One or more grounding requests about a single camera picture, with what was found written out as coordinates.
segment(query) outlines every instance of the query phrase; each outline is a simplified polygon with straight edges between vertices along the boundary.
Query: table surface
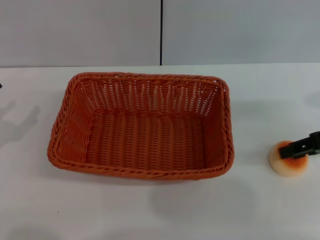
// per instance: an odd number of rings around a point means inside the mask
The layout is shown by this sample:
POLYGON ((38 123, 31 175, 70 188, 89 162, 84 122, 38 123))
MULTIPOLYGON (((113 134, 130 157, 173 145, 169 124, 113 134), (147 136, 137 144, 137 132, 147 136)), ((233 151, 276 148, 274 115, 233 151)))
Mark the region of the table surface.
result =
POLYGON ((320 238, 320 157, 285 178, 270 147, 320 130, 320 63, 0 69, 0 239, 311 240, 320 238), (61 170, 47 147, 80 72, 210 75, 230 88, 234 164, 199 181, 61 170))

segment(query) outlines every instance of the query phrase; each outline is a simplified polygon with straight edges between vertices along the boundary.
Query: basket bottom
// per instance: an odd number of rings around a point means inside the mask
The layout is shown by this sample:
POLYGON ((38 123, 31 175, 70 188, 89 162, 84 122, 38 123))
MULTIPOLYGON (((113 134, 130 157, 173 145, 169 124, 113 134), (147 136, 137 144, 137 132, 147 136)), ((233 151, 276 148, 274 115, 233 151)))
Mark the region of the basket bottom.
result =
POLYGON ((197 116, 98 113, 85 162, 141 170, 204 169, 204 126, 197 116))

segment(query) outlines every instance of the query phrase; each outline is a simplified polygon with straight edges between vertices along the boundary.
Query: woven basket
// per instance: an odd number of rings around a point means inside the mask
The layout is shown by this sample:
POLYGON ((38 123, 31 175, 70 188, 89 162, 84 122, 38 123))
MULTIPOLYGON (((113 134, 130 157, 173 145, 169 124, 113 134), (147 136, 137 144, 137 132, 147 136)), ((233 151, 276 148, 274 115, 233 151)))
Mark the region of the woven basket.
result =
POLYGON ((61 169, 199 180, 234 160, 229 90, 212 76, 85 72, 69 82, 47 155, 61 169))

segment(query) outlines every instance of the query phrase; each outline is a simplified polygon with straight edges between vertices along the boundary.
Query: orange wicker basket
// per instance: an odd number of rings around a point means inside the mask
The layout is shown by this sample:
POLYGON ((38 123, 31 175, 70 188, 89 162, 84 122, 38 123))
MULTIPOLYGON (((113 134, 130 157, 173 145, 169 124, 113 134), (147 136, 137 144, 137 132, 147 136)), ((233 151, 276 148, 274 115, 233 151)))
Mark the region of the orange wicker basket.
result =
POLYGON ((234 160, 229 89, 212 76, 80 73, 67 86, 47 155, 83 173, 220 176, 234 160))

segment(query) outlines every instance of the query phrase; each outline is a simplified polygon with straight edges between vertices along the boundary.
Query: gray wall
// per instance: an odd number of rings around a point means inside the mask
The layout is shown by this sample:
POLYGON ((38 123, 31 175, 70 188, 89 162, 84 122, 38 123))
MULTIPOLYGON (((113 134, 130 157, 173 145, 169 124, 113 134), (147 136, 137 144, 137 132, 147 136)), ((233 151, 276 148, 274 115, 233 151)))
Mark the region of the gray wall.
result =
POLYGON ((159 65, 159 0, 1 0, 0 67, 159 65))
POLYGON ((320 62, 320 0, 164 0, 163 64, 320 62))

